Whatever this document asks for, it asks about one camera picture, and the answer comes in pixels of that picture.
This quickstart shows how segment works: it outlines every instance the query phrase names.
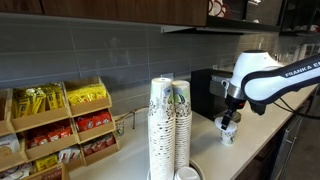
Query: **kitchen counter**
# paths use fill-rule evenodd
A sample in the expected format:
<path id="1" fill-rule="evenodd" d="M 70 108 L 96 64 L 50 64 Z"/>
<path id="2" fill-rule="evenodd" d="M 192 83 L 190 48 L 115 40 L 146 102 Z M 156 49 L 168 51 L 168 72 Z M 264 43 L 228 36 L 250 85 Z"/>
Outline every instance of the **kitchen counter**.
<path id="1" fill-rule="evenodd" d="M 299 92 L 288 93 L 283 99 L 296 109 L 315 87 L 313 85 Z M 119 152 L 71 172 L 71 179 L 147 179 L 149 170 L 147 111 L 145 109 L 136 114 L 135 129 L 132 129 L 132 117 L 126 119 L 125 135 L 120 139 Z M 204 179 L 236 178 L 291 116 L 291 113 L 273 104 L 267 106 L 263 116 L 252 113 L 249 104 L 239 112 L 242 118 L 232 146 L 221 144 L 220 130 L 215 127 L 214 122 L 193 112 L 190 155 Z"/>

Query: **white countertop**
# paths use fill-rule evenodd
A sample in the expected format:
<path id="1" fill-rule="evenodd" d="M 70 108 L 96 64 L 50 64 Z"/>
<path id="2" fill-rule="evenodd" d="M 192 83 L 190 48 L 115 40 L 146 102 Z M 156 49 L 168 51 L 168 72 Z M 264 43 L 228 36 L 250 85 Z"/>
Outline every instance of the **white countertop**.
<path id="1" fill-rule="evenodd" d="M 286 94 L 283 99 L 297 108 L 316 86 Z M 259 116 L 251 112 L 250 105 L 239 111 L 242 115 L 235 143 L 225 146 L 220 142 L 220 130 L 213 121 L 193 113 L 191 160 L 201 169 L 206 180 L 236 178 L 261 148 L 290 118 L 291 113 L 275 105 L 268 105 Z M 125 122 L 125 135 L 119 152 L 87 167 L 70 173 L 74 180 L 144 180 L 149 169 L 147 110 L 136 114 L 136 128 L 132 118 Z"/>

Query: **coffee machine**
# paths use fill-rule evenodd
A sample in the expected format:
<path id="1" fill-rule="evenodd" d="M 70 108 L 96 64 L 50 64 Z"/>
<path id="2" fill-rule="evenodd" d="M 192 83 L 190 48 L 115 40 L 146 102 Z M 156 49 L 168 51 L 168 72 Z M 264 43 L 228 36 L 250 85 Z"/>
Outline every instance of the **coffee machine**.
<path id="1" fill-rule="evenodd" d="M 201 69 L 191 72 L 191 109 L 214 120 L 227 109 L 225 89 L 221 82 L 232 77 L 232 72 Z"/>

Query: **cable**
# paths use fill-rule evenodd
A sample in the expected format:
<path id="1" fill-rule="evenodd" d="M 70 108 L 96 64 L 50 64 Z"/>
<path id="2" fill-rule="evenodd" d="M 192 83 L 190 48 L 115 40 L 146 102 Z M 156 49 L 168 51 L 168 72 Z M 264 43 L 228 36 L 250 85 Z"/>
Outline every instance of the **cable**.
<path id="1" fill-rule="evenodd" d="M 305 117 L 305 118 L 309 118 L 309 119 L 317 119 L 317 120 L 320 120 L 320 116 L 312 116 L 312 115 L 300 113 L 300 112 L 294 110 L 292 107 L 290 107 L 289 104 L 288 104 L 287 102 L 285 102 L 282 98 L 280 98 L 280 100 L 281 100 L 289 109 L 287 109 L 287 108 L 285 108 L 285 107 L 283 107 L 283 106 L 280 106 L 279 104 L 277 104 L 277 103 L 275 103 L 275 102 L 274 102 L 273 104 L 275 104 L 275 105 L 278 106 L 279 108 L 281 108 L 281 109 L 283 109 L 283 110 L 285 110 L 285 111 L 291 112 L 291 113 L 293 113 L 293 114 L 295 114 L 295 115 L 298 115 L 298 116 L 301 116 L 301 117 Z"/>

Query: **cabinet door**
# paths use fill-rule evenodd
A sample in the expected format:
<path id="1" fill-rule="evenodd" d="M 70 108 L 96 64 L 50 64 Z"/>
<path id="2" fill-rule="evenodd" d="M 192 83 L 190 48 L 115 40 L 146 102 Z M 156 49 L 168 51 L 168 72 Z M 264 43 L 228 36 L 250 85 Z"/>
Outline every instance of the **cabinet door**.
<path id="1" fill-rule="evenodd" d="M 42 14 L 40 0 L 1 0 L 0 12 Z"/>
<path id="2" fill-rule="evenodd" d="M 204 26 L 208 0 L 42 0 L 52 16 Z"/>

